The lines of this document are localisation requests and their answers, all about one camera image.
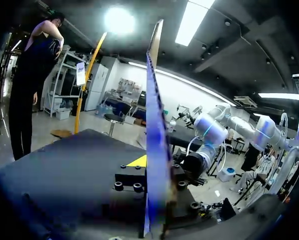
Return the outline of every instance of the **seated person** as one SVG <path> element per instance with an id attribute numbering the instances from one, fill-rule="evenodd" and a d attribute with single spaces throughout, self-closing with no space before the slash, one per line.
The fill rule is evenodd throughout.
<path id="1" fill-rule="evenodd" d="M 246 181 L 255 179 L 257 177 L 257 174 L 263 175 L 262 177 L 264 177 L 265 179 L 275 162 L 274 154 L 275 151 L 273 150 L 273 148 L 271 148 L 268 154 L 262 156 L 257 161 L 256 170 L 244 172 L 237 184 L 234 187 L 231 187 L 230 190 L 233 192 L 238 192 L 240 189 L 246 188 Z"/>

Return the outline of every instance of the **ceiling light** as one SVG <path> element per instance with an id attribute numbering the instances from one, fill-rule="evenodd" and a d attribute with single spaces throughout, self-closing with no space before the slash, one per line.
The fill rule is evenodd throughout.
<path id="1" fill-rule="evenodd" d="M 215 0 L 188 0 L 188 1 L 207 9 L 210 9 L 213 3 L 215 2 Z"/>
<path id="2" fill-rule="evenodd" d="M 22 40 L 19 40 L 19 41 L 16 43 L 16 45 L 11 49 L 11 52 L 14 51 L 14 49 L 21 43 L 21 41 L 22 41 Z"/>
<path id="3" fill-rule="evenodd" d="M 134 30 L 135 20 L 122 8 L 111 8 L 105 15 L 106 29 L 114 34 L 129 34 Z"/>
<path id="4" fill-rule="evenodd" d="M 147 69 L 147 67 L 146 67 L 145 65 L 138 64 L 138 63 L 134 63 L 134 62 L 131 62 L 131 61 L 129 61 L 128 64 L 129 64 L 129 65 L 136 66 L 136 67 L 140 67 L 140 68 L 142 68 L 142 69 Z"/>
<path id="5" fill-rule="evenodd" d="M 175 43 L 188 46 L 214 0 L 189 0 L 181 20 Z"/>
<path id="6" fill-rule="evenodd" d="M 259 93 L 258 95 L 264 99 L 288 99 L 299 101 L 299 95 L 296 93 Z"/>
<path id="7" fill-rule="evenodd" d="M 140 67 L 140 68 L 143 68 L 143 69 L 147 68 L 145 65 L 134 63 L 134 62 L 131 62 L 131 61 L 129 61 L 128 64 L 136 66 L 136 67 Z M 162 71 L 162 70 L 156 69 L 155 72 L 160 73 L 160 74 L 164 74 L 164 75 L 169 76 L 171 78 L 178 79 L 178 80 L 180 80 L 180 81 L 182 81 L 182 82 L 184 82 L 186 84 L 192 85 L 193 87 L 201 89 L 202 91 L 204 91 L 204 92 L 206 92 L 208 94 L 211 94 L 211 95 L 213 95 L 214 97 L 216 97 L 218 99 L 221 99 L 225 103 L 228 103 L 229 105 L 231 105 L 233 107 L 236 107 L 236 104 L 232 103 L 231 101 L 227 100 L 225 97 L 222 97 L 221 95 L 217 94 L 216 92 L 213 92 L 212 90 L 207 89 L 206 87 L 200 86 L 200 85 L 198 85 L 198 84 L 196 84 L 196 83 L 194 83 L 192 81 L 186 80 L 184 78 L 181 78 L 179 76 L 176 76 L 176 75 L 171 74 L 171 73 L 166 72 L 166 71 Z"/>
<path id="8" fill-rule="evenodd" d="M 230 20 L 225 20 L 225 25 L 227 26 L 227 27 L 229 27 L 230 25 L 231 25 L 231 21 Z"/>
<path id="9" fill-rule="evenodd" d="M 253 113 L 253 114 L 258 117 L 268 117 L 267 115 L 263 115 L 263 114 L 259 114 L 259 113 Z"/>

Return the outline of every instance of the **person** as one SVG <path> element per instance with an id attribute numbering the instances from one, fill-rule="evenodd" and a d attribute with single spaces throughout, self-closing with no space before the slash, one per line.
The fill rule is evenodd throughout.
<path id="1" fill-rule="evenodd" d="M 18 61 L 13 78 L 8 123 L 15 161 L 31 152 L 32 107 L 38 101 L 37 91 L 58 61 L 64 37 L 58 28 L 65 17 L 54 13 L 32 31 Z"/>
<path id="2" fill-rule="evenodd" d="M 233 192 L 238 192 L 240 189 L 246 188 L 246 181 L 254 180 L 257 177 L 257 174 L 261 175 L 265 179 L 274 165 L 274 154 L 275 151 L 271 148 L 268 154 L 259 158 L 256 163 L 256 170 L 244 172 L 237 184 L 234 187 L 231 187 L 230 190 Z"/>

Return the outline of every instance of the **gray floor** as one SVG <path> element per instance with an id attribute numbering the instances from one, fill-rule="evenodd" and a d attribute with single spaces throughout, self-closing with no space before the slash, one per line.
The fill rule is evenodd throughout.
<path id="1" fill-rule="evenodd" d="M 1 106 L 1 115 L 3 117 L 0 135 L 0 168 L 14 161 L 11 143 L 9 139 L 8 129 L 8 116 L 7 105 Z M 33 122 L 33 136 L 32 136 L 32 151 L 43 148 L 44 146 L 56 141 L 57 138 L 50 134 L 51 130 L 66 129 L 74 131 L 75 117 L 70 116 L 65 120 L 58 120 L 55 117 L 50 117 L 45 112 L 34 113 L 32 116 Z M 103 118 L 95 116 L 93 111 L 82 112 L 80 115 L 80 130 L 94 129 L 98 132 L 108 132 L 110 129 L 110 123 Z M 113 137 L 117 140 L 125 142 L 127 144 L 141 148 L 136 139 L 140 131 L 143 128 L 138 125 L 130 124 L 116 124 L 113 131 Z M 237 156 L 227 154 L 225 167 L 232 167 L 237 173 L 242 173 L 241 165 L 243 164 L 243 156 Z M 229 190 L 233 187 L 235 181 L 238 179 L 233 178 L 228 182 L 221 182 L 218 178 L 202 176 L 207 180 L 204 186 L 190 185 L 188 188 L 193 194 L 193 197 L 198 202 L 204 202 L 205 204 L 212 204 L 219 202 L 225 198 L 234 204 L 239 199 L 239 194 Z M 237 205 L 238 208 L 243 208 L 246 202 L 243 200 Z"/>

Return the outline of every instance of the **black table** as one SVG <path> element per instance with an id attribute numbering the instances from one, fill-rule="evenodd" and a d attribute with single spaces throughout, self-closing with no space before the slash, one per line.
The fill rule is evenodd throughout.
<path id="1" fill-rule="evenodd" d="M 48 216 L 77 226 L 82 214 L 101 216 L 101 205 L 110 201 L 120 165 L 145 154 L 143 149 L 87 129 L 0 169 L 0 183 L 24 219 L 33 219 L 24 200 L 24 194 L 29 194 Z M 43 229 L 37 221 L 31 224 L 36 231 Z"/>
<path id="2" fill-rule="evenodd" d="M 169 144 L 173 146 L 172 151 L 174 152 L 175 146 L 186 148 L 190 141 L 195 137 L 195 131 L 185 126 L 176 125 L 173 132 L 167 132 L 169 137 Z M 203 144 L 201 140 L 195 139 L 190 145 L 190 150 L 197 151 Z"/>

